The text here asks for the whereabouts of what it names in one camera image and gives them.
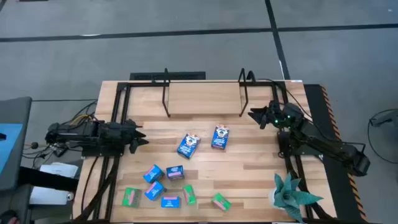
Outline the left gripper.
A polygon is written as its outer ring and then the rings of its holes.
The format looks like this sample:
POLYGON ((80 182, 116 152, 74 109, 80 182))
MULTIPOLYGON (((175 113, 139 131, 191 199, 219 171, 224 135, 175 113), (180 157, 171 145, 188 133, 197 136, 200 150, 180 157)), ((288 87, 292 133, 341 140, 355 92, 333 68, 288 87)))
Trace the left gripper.
MULTIPOLYGON (((102 146, 110 147, 115 151, 123 152, 126 145, 126 134, 133 138, 144 138, 145 134, 137 130, 141 126, 134 121, 127 121, 126 126, 120 123, 100 123, 99 124, 99 138, 102 146)), ((141 145, 148 144, 145 139, 134 139, 129 146, 130 153, 135 153, 137 148, 141 145)))

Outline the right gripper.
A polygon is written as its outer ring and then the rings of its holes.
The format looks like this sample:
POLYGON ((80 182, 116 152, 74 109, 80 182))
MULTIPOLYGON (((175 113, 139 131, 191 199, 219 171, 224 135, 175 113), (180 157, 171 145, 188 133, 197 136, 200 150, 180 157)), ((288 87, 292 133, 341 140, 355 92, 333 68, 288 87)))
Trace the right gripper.
POLYGON ((281 128, 284 122, 284 114, 278 101, 270 101, 269 105, 262 108, 251 108, 248 115, 253 115, 253 120, 264 129, 267 124, 272 124, 276 128, 281 128))

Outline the Rice Krispies cereal box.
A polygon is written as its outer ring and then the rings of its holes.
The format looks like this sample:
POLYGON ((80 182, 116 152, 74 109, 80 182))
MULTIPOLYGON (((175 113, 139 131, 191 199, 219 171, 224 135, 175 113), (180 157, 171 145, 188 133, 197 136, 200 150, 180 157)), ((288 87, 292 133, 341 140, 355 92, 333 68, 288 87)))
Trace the Rice Krispies cereal box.
POLYGON ((144 175, 143 178, 146 182, 152 184, 155 181, 158 181, 159 179, 163 178, 165 173, 162 171, 162 169, 154 164, 144 175))
POLYGON ((162 208, 180 208, 180 197, 178 196, 169 196, 161 198, 161 207, 162 208))
POLYGON ((155 181, 152 185, 144 192, 144 195, 151 201, 157 200, 167 189, 159 182, 155 181))

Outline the Frosted Flakes cereal box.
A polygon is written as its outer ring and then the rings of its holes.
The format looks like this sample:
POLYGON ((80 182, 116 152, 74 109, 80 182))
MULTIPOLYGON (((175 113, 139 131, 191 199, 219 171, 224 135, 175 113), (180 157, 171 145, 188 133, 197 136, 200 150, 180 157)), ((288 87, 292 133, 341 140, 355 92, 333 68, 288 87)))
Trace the Frosted Flakes cereal box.
POLYGON ((184 169, 183 166, 173 166, 166 168, 167 178, 169 180, 184 179, 184 169))
POLYGON ((177 153, 186 159, 191 159, 195 153, 201 138, 193 133, 187 133, 177 148, 177 153))
POLYGON ((229 127, 222 124, 216 125, 211 141, 211 147, 217 149, 225 149, 228 138, 229 127))

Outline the Apple Jacks cereal box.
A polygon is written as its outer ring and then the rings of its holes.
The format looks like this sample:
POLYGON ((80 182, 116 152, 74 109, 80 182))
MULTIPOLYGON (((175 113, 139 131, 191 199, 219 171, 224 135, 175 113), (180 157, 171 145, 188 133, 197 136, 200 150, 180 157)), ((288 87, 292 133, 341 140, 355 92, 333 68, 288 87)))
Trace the Apple Jacks cereal box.
POLYGON ((196 204, 197 198, 194 193, 194 189, 193 189, 192 185, 185 185, 183 187, 183 194, 184 194, 185 201, 188 205, 196 204))
POLYGON ((123 207, 137 208, 140 203, 142 190, 128 187, 124 191, 122 200, 123 207))
POLYGON ((211 201, 223 212, 227 212, 231 208, 231 202, 220 193, 215 194, 211 201))

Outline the wooden shelf black legs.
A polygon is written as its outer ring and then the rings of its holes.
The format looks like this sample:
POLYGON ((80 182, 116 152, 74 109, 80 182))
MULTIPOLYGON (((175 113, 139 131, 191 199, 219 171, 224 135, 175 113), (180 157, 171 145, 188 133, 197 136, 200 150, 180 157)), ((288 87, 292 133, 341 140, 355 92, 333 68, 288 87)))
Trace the wooden shelf black legs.
POLYGON ((164 80, 162 104, 167 116, 238 115, 248 103, 248 85, 256 83, 252 71, 241 69, 236 82, 171 82, 164 80))

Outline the white paper stack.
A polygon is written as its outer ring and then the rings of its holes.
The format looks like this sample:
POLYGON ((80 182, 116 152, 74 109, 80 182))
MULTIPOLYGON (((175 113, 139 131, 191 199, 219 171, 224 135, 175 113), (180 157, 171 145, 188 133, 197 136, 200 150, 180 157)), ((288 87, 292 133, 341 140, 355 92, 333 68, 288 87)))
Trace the white paper stack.
POLYGON ((47 165, 40 166, 41 172, 49 174, 61 175, 64 177, 74 178, 78 171, 78 166, 72 164, 64 164, 61 162, 53 162, 47 165))

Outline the white plant pot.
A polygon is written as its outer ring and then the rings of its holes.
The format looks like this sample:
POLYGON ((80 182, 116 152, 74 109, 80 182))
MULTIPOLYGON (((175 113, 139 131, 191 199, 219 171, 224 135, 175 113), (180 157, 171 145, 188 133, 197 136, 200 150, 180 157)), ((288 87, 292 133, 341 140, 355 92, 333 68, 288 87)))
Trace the white plant pot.
POLYGON ((277 188, 274 188, 274 189, 272 189, 272 190, 269 192, 269 195, 268 195, 269 204, 270 204, 270 206, 271 206, 272 208, 281 210, 282 208, 277 207, 277 206, 274 205, 274 202, 275 202, 275 198, 274 198, 274 197, 275 197, 275 192, 276 192, 276 190, 277 190, 277 188))

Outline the teal artificial succulent plant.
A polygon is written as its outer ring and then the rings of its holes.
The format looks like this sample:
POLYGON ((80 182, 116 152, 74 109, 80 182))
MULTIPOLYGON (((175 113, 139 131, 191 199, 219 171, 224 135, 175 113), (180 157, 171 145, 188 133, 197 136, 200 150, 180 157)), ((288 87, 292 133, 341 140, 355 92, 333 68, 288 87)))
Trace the teal artificial succulent plant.
POLYGON ((291 173, 287 174, 285 180, 282 180, 279 174, 274 174, 274 182, 273 206, 284 209, 291 218, 305 224, 300 206, 317 203, 319 200, 323 200, 323 197, 297 190, 301 178, 293 179, 291 173))

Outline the black bar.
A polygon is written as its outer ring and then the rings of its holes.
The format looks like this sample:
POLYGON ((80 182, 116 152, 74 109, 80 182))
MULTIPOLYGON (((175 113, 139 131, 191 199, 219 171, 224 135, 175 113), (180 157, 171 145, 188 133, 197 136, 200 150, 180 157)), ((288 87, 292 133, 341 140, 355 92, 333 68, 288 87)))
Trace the black bar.
POLYGON ((21 167, 19 169, 18 184, 75 192, 78 187, 78 179, 21 167))

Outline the black hazard-striped floor mat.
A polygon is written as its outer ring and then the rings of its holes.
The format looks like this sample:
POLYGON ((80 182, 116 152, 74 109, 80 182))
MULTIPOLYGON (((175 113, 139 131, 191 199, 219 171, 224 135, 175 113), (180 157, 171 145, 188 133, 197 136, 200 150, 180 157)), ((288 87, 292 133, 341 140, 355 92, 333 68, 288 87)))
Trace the black hazard-striped floor mat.
MULTIPOLYGON (((328 101, 326 89, 317 84, 305 84, 308 105, 314 123, 322 133, 334 140, 341 140, 335 117, 328 101)), ((328 157, 323 159, 336 216, 340 220, 366 223, 353 175, 340 162, 328 157)))

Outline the grey stand foot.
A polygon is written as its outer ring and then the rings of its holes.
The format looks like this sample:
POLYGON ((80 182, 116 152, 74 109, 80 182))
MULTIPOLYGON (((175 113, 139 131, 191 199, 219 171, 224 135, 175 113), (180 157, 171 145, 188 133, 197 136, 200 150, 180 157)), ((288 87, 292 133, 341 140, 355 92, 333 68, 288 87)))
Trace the grey stand foot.
POLYGON ((385 123, 392 123, 398 128, 398 109, 388 109, 375 114, 370 120, 371 126, 380 127, 385 123))

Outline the blue sheet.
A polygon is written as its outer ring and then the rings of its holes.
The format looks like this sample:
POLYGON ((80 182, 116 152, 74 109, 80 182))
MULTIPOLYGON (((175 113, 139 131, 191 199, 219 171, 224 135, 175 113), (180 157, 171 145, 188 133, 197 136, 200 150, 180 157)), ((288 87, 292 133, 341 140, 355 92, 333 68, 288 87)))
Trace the blue sheet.
POLYGON ((17 146, 22 127, 21 123, 0 123, 0 175, 9 170, 8 165, 16 166, 12 153, 17 146))

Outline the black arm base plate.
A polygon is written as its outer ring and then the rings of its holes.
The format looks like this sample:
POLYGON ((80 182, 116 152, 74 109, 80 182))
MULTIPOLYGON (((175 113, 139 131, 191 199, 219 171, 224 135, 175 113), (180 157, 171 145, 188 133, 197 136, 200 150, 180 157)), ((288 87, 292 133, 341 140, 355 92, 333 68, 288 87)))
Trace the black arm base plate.
POLYGON ((279 131, 277 133, 277 140, 279 144, 279 151, 281 157, 287 156, 320 156, 321 153, 314 148, 299 141, 292 133, 287 131, 279 131))
POLYGON ((124 153, 124 145, 118 143, 87 144, 82 145, 81 148, 83 157, 115 157, 124 153))

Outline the black aluminium table frame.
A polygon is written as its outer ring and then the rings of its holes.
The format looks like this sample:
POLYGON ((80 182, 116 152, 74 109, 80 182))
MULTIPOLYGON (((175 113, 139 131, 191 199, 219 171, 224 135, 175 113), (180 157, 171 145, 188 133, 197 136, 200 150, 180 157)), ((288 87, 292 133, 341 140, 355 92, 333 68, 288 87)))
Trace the black aluminium table frame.
POLYGON ((123 82, 102 83, 96 105, 96 117, 109 121, 112 114, 125 114, 134 120, 146 135, 148 144, 139 146, 134 154, 125 151, 120 158, 114 191, 106 191, 99 206, 99 217, 112 223, 139 222, 287 222, 285 211, 272 208, 269 192, 274 189, 274 174, 286 175, 285 162, 278 157, 277 130, 273 126, 260 129, 249 117, 251 108, 267 105, 281 98, 280 88, 260 80, 248 85, 249 103, 242 116, 188 115, 167 116, 162 104, 162 86, 148 81, 131 82, 129 99, 124 99, 123 82), (216 125, 229 127, 225 149, 211 147, 216 125), (177 153, 187 133, 201 141, 191 157, 177 153), (192 185, 196 204, 181 201, 180 208, 162 208, 161 201, 141 196, 137 208, 123 207, 128 187, 146 191, 143 175, 154 165, 161 169, 183 166, 185 178, 169 180, 162 185, 166 196, 183 197, 183 187, 192 185), (227 212, 211 201, 220 193, 231 202, 227 212))

